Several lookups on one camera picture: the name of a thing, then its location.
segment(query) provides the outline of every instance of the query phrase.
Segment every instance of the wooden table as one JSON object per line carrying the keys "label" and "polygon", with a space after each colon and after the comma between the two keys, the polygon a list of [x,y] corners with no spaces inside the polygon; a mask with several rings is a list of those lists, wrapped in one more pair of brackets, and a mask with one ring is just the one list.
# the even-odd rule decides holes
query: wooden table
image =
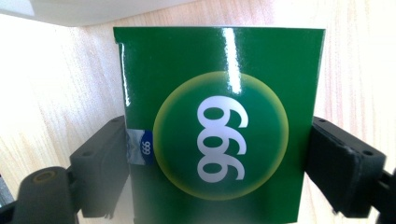
{"label": "wooden table", "polygon": [[[68,156],[122,115],[113,26],[241,25],[326,28],[315,115],[383,151],[396,167],[396,2],[202,0],[88,27],[0,15],[0,173],[16,197],[24,177]],[[116,216],[132,223],[130,186]],[[299,223],[375,223],[335,216],[308,178]]]}

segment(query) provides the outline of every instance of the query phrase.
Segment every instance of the green packaging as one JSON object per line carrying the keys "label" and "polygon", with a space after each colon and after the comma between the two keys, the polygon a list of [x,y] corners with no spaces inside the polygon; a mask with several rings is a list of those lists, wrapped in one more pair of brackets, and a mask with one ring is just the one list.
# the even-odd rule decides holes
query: green packaging
{"label": "green packaging", "polygon": [[295,222],[324,30],[114,34],[134,223]]}

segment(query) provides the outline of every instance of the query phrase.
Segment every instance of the circular logo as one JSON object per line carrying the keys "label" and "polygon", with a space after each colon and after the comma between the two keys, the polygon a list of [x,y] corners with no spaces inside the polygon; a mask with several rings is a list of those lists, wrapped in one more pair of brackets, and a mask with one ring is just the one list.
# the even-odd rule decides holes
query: circular logo
{"label": "circular logo", "polygon": [[241,197],[276,171],[289,140],[286,111],[255,77],[213,72],[194,77],[163,102],[154,154],[178,188],[206,200]]}

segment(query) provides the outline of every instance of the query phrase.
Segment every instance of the green circle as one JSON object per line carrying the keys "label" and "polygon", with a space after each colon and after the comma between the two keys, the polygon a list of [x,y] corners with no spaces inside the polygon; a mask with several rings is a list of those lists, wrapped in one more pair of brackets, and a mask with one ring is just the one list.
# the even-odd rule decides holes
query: green circle
{"label": "green circle", "polygon": [[[240,127],[241,115],[234,110],[230,110],[224,125],[240,133],[246,143],[246,153],[238,154],[240,144],[230,138],[223,153],[242,164],[245,172],[242,179],[237,177],[243,172],[232,165],[226,166],[226,175],[217,182],[209,183],[198,174],[198,163],[208,155],[197,144],[198,135],[205,129],[197,111],[205,99],[213,96],[232,99],[247,113],[246,127]],[[214,106],[205,110],[204,116],[216,120],[225,115],[224,110]],[[186,81],[167,97],[154,122],[153,140],[156,160],[175,186],[198,198],[230,200],[259,188],[276,171],[288,145],[289,124],[279,98],[263,82],[245,74],[213,72]],[[204,140],[207,147],[222,144],[215,136]],[[215,162],[203,168],[209,174],[222,169]]]}

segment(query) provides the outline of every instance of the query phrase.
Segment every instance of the wooden surface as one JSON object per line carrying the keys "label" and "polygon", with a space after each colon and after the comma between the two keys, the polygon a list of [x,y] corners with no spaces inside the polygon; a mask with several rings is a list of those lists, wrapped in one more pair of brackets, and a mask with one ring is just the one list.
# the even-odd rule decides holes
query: wooden surface
{"label": "wooden surface", "polygon": [[[68,156],[123,114],[113,26],[242,25],[326,28],[315,115],[387,154],[396,167],[396,2],[202,0],[90,27],[0,15],[0,174],[16,197],[35,170]],[[130,187],[117,215],[133,223]],[[335,216],[305,179],[299,223],[375,223]]]}

